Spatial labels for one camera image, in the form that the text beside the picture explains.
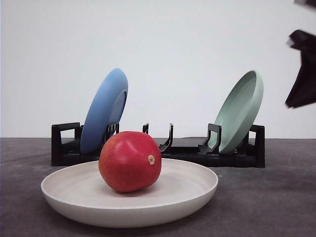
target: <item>white wall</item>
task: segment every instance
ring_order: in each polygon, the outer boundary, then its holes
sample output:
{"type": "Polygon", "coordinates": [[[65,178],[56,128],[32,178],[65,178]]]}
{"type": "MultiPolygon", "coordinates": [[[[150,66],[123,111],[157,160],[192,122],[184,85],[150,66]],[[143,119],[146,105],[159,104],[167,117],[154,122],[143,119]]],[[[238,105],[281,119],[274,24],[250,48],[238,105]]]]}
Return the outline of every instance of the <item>white wall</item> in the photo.
{"type": "Polygon", "coordinates": [[[2,0],[1,137],[50,137],[84,123],[104,77],[121,68],[129,95],[121,130],[205,136],[239,78],[265,83],[255,121],[267,138],[316,138],[316,104],[284,102],[300,68],[286,45],[316,34],[316,11],[292,0],[2,0]]]}

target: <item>table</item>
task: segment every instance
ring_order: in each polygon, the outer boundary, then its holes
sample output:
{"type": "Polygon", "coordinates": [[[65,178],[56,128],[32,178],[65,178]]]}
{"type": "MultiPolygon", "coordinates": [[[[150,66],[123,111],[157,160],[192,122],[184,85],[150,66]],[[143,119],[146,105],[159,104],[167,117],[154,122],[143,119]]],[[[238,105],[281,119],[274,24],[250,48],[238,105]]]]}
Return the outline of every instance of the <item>table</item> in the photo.
{"type": "MultiPolygon", "coordinates": [[[[174,144],[197,145],[203,140],[174,139],[174,144]]],[[[50,166],[49,138],[0,142],[2,237],[311,237],[316,233],[316,139],[266,139],[266,168],[212,168],[219,185],[206,206],[178,221],[136,229],[84,225],[48,205],[40,183],[63,168],[50,166]]]]}

